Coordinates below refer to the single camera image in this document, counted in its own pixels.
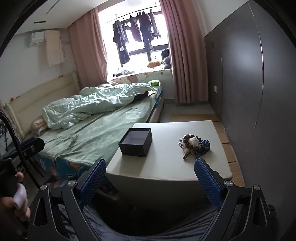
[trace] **white table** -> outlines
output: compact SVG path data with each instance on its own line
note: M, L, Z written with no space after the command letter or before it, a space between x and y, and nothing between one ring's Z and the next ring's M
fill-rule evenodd
M195 157L182 159L184 152L178 143L185 134L209 140L211 149L202 157L223 179L232 178L212 121L137 123L133 128L151 128L147 157L124 156L118 149L107 166L106 176L120 195L134 205L163 210L204 200L194 173Z

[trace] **blue gripper pad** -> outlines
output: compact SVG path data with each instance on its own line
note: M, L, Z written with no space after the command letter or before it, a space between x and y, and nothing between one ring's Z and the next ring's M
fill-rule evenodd
M89 205L106 173L106 162L102 159L93 172L89 175L83 187L80 189L78 205L81 209Z
M220 209L223 204L221 189L199 158L194 163L194 172L210 203Z

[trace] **headboard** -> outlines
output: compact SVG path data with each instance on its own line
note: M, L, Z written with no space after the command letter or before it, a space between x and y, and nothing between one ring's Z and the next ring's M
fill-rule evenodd
M12 121L22 139L30 132L32 121L42 115L42 109L58 99L77 95L80 91L76 72L50 80L5 104Z

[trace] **curtain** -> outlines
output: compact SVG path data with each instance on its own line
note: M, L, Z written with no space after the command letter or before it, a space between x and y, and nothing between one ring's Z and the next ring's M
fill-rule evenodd
M205 43L189 0L160 0L165 16L173 71L175 101L208 100Z
M80 77L80 87L107 83L107 53L99 24L98 8L84 14L68 29L71 49Z

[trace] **air conditioner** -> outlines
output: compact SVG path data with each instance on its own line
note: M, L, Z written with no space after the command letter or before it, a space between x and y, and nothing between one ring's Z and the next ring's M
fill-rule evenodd
M44 33L45 33L44 31L32 33L30 47L34 47L34 46L45 43Z

